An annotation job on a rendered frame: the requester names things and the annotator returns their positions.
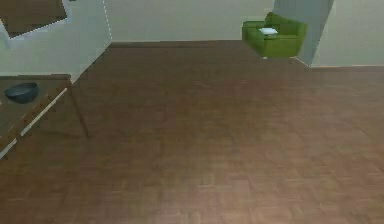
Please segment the brown wooden table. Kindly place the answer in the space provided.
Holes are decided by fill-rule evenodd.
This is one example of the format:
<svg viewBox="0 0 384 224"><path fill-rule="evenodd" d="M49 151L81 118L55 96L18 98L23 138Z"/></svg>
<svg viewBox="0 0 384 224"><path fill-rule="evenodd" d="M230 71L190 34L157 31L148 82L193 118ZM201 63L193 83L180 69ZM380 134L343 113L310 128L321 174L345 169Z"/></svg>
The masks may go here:
<svg viewBox="0 0 384 224"><path fill-rule="evenodd" d="M30 102L20 104L6 96L7 89L24 83L35 83L38 88ZM70 95L84 136L88 138L89 131L69 74L0 76L0 160L7 158L11 149L65 93Z"/></svg>

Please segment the dark grey bowl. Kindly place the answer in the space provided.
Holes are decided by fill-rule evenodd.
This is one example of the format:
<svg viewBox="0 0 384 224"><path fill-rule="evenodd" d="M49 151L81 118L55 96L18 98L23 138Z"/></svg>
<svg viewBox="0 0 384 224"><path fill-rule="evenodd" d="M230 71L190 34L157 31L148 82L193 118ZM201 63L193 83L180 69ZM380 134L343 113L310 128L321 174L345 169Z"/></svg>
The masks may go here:
<svg viewBox="0 0 384 224"><path fill-rule="evenodd" d="M15 103L30 103L39 95L39 86L35 82L17 84L6 89L4 95Z"/></svg>

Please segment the brown framed picture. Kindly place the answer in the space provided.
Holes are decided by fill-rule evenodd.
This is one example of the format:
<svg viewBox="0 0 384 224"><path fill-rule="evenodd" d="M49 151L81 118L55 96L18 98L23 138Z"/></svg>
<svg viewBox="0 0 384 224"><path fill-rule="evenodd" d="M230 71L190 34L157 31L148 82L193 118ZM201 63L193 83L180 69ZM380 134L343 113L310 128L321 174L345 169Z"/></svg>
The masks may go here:
<svg viewBox="0 0 384 224"><path fill-rule="evenodd" d="M63 0L0 0L0 21L10 38L66 17Z"/></svg>

